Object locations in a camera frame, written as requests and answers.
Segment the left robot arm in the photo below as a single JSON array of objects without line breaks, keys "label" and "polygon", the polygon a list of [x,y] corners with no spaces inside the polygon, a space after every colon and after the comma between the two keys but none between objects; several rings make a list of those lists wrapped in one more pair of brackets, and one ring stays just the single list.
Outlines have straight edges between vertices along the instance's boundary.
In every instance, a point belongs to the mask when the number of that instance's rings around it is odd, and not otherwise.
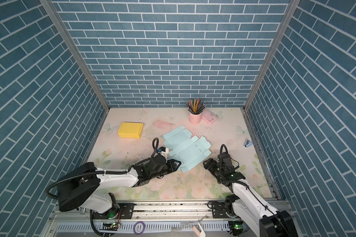
[{"label": "left robot arm", "polygon": [[154,178],[176,172],[180,161],[166,159],[157,154],[145,162],[132,165],[127,170],[104,170],[94,163],[85,163],[45,189],[48,197],[58,200],[59,211],[67,212],[79,207],[105,213],[118,208],[115,195],[101,193],[112,187],[140,187]]}]

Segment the yellow paper box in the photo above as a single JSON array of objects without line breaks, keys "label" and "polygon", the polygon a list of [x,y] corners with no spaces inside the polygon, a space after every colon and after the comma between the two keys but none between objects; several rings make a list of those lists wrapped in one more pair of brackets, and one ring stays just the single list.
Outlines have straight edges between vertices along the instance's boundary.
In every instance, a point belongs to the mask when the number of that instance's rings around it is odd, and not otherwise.
[{"label": "yellow paper box", "polygon": [[118,130],[120,138],[140,139],[143,130],[143,123],[123,122]]}]

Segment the light blue paper box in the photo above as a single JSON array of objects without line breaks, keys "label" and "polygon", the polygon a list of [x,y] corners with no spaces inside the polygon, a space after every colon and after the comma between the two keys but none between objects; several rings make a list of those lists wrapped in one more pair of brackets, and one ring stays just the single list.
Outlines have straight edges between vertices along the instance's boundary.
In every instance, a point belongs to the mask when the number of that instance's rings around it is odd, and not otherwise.
[{"label": "light blue paper box", "polygon": [[162,138],[170,157],[181,162],[179,170],[182,172],[188,172],[211,155],[211,143],[203,136],[192,135],[184,126],[173,129]]}]

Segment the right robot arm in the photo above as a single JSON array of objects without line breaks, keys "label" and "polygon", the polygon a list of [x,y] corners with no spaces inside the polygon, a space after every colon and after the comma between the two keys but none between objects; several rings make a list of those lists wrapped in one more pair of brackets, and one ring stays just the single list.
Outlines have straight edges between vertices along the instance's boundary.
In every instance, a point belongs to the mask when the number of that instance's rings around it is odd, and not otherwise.
[{"label": "right robot arm", "polygon": [[232,191],[224,202],[209,201],[214,218],[240,218],[234,221],[230,231],[234,236],[241,234],[241,224],[246,224],[258,237],[297,237],[298,233],[292,216],[286,211],[280,211],[265,201],[248,184],[245,176],[237,172],[232,165],[232,159],[218,162],[208,159],[203,166],[218,181]]}]

